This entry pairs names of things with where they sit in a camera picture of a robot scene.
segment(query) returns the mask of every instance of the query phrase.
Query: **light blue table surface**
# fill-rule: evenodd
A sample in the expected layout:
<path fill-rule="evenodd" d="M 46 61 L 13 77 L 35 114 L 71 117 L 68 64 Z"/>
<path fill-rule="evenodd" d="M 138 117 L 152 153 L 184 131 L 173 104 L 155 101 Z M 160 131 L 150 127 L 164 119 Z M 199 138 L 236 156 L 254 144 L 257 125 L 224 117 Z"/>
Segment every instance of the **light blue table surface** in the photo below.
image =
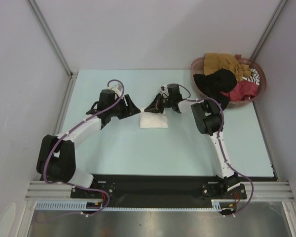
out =
<path fill-rule="evenodd" d="M 189 70 L 82 70 L 63 132 L 82 120 L 111 79 L 124 83 L 125 93 L 138 108 L 148 106 L 164 84 L 180 83 L 192 90 Z M 140 129 L 139 115 L 113 118 L 76 150 L 77 167 L 97 174 L 215 176 L 215 150 L 208 136 L 198 132 L 193 114 L 167 109 L 166 115 L 166 129 Z M 273 177 L 253 104 L 225 110 L 224 137 L 229 157 L 239 172 Z"/>

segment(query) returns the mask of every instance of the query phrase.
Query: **black and white striped fabric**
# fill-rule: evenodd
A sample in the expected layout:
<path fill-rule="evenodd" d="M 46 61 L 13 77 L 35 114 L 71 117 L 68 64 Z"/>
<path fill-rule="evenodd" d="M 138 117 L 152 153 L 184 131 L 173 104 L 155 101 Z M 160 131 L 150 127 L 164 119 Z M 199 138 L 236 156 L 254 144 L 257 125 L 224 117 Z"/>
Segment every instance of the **black and white striped fabric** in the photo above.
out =
<path fill-rule="evenodd" d="M 254 82 L 258 86 L 260 85 L 260 75 L 258 74 L 256 69 L 253 69 L 253 68 L 251 69 L 251 76 L 249 76 L 248 78 L 242 77 L 242 80 Z"/>

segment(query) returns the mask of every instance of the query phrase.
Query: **folded cloth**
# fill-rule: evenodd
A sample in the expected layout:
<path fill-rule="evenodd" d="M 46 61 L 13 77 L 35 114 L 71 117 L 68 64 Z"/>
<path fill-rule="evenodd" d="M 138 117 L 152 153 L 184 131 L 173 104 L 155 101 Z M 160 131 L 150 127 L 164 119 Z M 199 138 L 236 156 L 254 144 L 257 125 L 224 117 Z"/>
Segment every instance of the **folded cloth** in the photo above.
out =
<path fill-rule="evenodd" d="M 248 78 L 242 77 L 242 80 L 247 80 L 247 81 L 254 82 L 258 86 L 260 85 L 260 75 L 257 72 L 257 70 L 253 69 L 253 68 L 251 68 L 251 76 L 249 76 Z"/>
<path fill-rule="evenodd" d="M 258 85 L 251 81 L 242 80 L 229 92 L 221 94 L 230 98 L 231 101 L 250 100 L 257 95 Z"/>
<path fill-rule="evenodd" d="M 197 88 L 205 95 L 217 100 L 224 110 L 230 101 L 229 97 L 221 94 L 221 91 L 230 92 L 236 85 L 235 75 L 227 70 L 220 69 L 213 74 L 195 74 L 194 81 Z"/>
<path fill-rule="evenodd" d="M 251 75 L 249 65 L 239 64 L 237 59 L 231 54 L 206 53 L 204 59 L 204 74 L 210 75 L 219 69 L 232 71 L 237 81 L 241 81 L 242 77 L 248 78 Z"/>
<path fill-rule="evenodd" d="M 168 119 L 166 117 L 166 112 L 163 114 L 155 114 L 150 112 L 144 112 L 145 107 L 141 108 L 141 114 L 139 118 L 139 126 L 140 128 L 148 129 L 148 128 L 167 128 L 168 127 Z"/>

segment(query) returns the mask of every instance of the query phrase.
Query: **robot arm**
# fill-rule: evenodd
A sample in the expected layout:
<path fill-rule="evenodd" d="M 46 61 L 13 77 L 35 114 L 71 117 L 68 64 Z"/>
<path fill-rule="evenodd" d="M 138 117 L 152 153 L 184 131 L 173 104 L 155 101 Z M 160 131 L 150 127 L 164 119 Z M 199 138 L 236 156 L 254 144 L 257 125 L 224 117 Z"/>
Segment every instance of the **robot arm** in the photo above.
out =
<path fill-rule="evenodd" d="M 222 124 L 222 115 L 218 106 L 213 101 L 200 100 L 188 101 L 183 99 L 180 93 L 179 85 L 170 84 L 162 87 L 162 92 L 158 93 L 154 101 L 145 109 L 145 112 L 163 113 L 164 108 L 172 108 L 177 113 L 193 113 L 197 129 L 201 134 L 207 134 L 215 147 L 218 162 L 217 176 L 221 183 L 223 192 L 240 186 L 240 180 L 237 173 L 233 172 L 227 163 L 231 165 L 223 138 L 223 131 L 219 133 Z"/>
<path fill-rule="evenodd" d="M 102 90 L 99 101 L 95 102 L 86 113 L 83 119 L 84 123 L 72 133 L 68 133 L 57 146 L 47 166 L 47 177 L 84 188 L 91 186 L 93 175 L 76 167 L 75 150 L 92 134 L 104 128 L 112 117 L 124 119 L 140 113 L 140 110 L 134 105 L 129 95 L 125 95 L 114 107 L 98 116 L 94 116 L 99 111 L 107 109 L 116 102 L 117 97 L 121 96 L 120 88 L 121 85 L 117 85 L 113 88 Z M 64 134 L 56 136 L 47 135 L 43 138 L 37 161 L 38 173 L 43 175 L 44 166 L 52 148 L 63 136 Z"/>

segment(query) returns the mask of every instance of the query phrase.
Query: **tan cloth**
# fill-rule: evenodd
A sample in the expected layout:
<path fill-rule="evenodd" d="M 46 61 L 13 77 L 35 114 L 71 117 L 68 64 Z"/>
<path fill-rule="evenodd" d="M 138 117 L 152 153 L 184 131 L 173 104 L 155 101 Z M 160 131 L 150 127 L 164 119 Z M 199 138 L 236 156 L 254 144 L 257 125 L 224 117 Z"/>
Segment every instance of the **tan cloth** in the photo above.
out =
<path fill-rule="evenodd" d="M 237 81 L 241 81 L 242 77 L 248 78 L 251 75 L 249 65 L 239 64 L 237 59 L 227 53 L 206 53 L 204 60 L 204 74 L 212 74 L 219 69 L 227 69 L 232 71 Z"/>

